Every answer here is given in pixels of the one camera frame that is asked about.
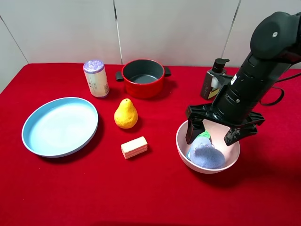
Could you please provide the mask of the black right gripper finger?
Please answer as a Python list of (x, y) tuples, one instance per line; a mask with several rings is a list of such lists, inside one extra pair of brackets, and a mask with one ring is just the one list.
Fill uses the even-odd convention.
[(224, 142), (226, 145), (232, 145), (235, 142), (243, 138), (244, 132), (241, 128), (230, 128), (224, 136)]

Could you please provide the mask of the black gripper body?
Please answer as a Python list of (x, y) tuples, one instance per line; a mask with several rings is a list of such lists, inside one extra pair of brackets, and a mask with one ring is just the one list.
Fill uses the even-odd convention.
[(257, 133), (256, 126), (265, 122), (265, 118), (256, 112), (241, 115), (240, 111), (227, 109), (222, 113), (213, 104), (190, 105), (186, 110), (187, 118), (206, 119), (230, 128), (243, 129), (244, 136), (251, 136)]

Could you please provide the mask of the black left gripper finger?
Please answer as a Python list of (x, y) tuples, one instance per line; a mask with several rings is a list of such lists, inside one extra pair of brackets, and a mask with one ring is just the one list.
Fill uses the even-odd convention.
[(186, 132), (186, 143), (192, 144), (192, 142), (196, 139), (198, 135), (205, 131), (205, 127), (203, 124), (203, 119), (198, 118), (189, 118), (188, 119), (188, 127)]

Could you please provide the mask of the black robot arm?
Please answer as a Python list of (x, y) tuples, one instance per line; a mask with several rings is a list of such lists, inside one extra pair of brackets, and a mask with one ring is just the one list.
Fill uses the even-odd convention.
[(229, 127), (226, 145), (256, 134), (265, 119), (254, 107), (281, 75), (300, 61), (300, 14), (275, 12), (265, 18), (253, 32), (250, 53), (234, 76), (225, 74), (226, 60), (216, 59), (210, 73), (221, 88), (212, 103), (187, 108), (187, 144), (205, 131), (204, 120)]

